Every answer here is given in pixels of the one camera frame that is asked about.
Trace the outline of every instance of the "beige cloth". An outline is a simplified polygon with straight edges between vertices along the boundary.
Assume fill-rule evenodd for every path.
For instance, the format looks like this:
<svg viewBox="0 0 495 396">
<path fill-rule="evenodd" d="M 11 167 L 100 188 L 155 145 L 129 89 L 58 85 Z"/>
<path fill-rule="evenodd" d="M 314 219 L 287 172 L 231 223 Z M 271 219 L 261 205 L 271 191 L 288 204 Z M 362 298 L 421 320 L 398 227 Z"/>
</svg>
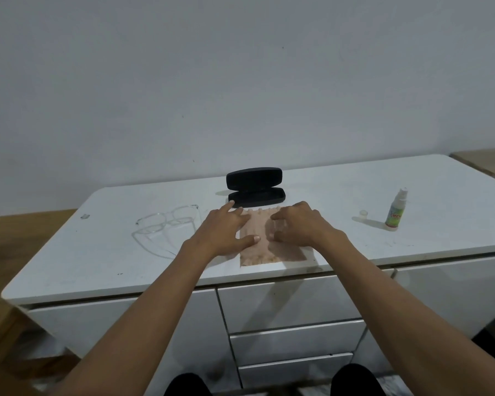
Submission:
<svg viewBox="0 0 495 396">
<path fill-rule="evenodd" d="M 268 239 L 270 234 L 282 230 L 286 221 L 270 219 L 270 216 L 280 210 L 280 207 L 263 210 L 245 210 L 243 214 L 250 214 L 251 219 L 240 229 L 240 237 L 258 235 L 260 241 L 240 252 L 240 266 L 255 266 L 268 262 L 304 261 L 301 249 L 291 244 L 273 242 Z"/>
</svg>

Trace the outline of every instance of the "white wall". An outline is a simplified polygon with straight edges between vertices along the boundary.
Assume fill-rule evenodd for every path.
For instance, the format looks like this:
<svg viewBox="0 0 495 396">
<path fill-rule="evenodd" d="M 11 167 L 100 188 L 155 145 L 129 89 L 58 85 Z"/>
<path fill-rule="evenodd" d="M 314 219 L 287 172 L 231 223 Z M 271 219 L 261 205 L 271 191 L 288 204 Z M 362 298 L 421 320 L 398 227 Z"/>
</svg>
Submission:
<svg viewBox="0 0 495 396">
<path fill-rule="evenodd" d="M 495 0 L 0 0 L 0 215 L 483 147 Z"/>
</svg>

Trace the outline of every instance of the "bottle label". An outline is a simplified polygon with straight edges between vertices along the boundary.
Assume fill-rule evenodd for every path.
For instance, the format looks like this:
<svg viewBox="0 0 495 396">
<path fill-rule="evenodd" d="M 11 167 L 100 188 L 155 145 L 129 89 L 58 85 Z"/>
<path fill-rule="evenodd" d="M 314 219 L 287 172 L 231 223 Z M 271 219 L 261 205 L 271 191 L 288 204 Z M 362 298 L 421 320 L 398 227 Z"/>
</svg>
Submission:
<svg viewBox="0 0 495 396">
<path fill-rule="evenodd" d="M 403 208 L 394 208 L 391 206 L 389 210 L 389 216 L 385 221 L 385 225 L 391 228 L 397 228 L 398 225 L 400 224 L 400 219 L 402 219 L 402 214 L 403 214 Z"/>
</svg>

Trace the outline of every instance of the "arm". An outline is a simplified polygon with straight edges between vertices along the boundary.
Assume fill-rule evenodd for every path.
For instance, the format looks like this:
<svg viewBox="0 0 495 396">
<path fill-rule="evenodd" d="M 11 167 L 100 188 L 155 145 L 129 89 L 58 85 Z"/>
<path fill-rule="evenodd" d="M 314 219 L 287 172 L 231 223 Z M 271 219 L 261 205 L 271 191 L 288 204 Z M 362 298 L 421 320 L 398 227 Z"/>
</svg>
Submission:
<svg viewBox="0 0 495 396">
<path fill-rule="evenodd" d="M 334 269 L 370 332 L 416 395 L 495 395 L 495 359 L 366 259 L 347 236 L 301 202 L 272 219 L 276 241 L 312 246 Z"/>
<path fill-rule="evenodd" d="M 260 238 L 235 237 L 250 215 L 209 213 L 169 267 L 129 307 L 66 377 L 54 396 L 138 396 L 145 392 L 205 266 L 240 252 Z"/>
</svg>

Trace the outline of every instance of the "white tabletop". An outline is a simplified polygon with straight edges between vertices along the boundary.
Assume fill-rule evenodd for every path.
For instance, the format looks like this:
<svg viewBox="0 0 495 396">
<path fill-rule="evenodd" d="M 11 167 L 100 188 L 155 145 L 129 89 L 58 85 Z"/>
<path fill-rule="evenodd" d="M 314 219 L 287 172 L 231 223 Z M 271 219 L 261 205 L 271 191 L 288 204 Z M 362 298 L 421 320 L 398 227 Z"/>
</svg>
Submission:
<svg viewBox="0 0 495 396">
<path fill-rule="evenodd" d="M 306 200 L 377 265 L 495 252 L 495 179 L 430 155 L 284 171 L 282 205 Z M 398 189 L 409 196 L 396 232 L 381 228 Z M 171 262 L 132 239 L 136 220 L 197 204 L 204 218 L 227 199 L 224 177 L 103 188 L 77 210 L 2 297 L 16 305 L 142 292 Z M 371 225 L 357 222 L 367 210 Z M 89 214 L 88 219 L 81 219 Z M 323 257 L 240 267 L 213 261 L 198 285 L 329 271 Z"/>
</svg>

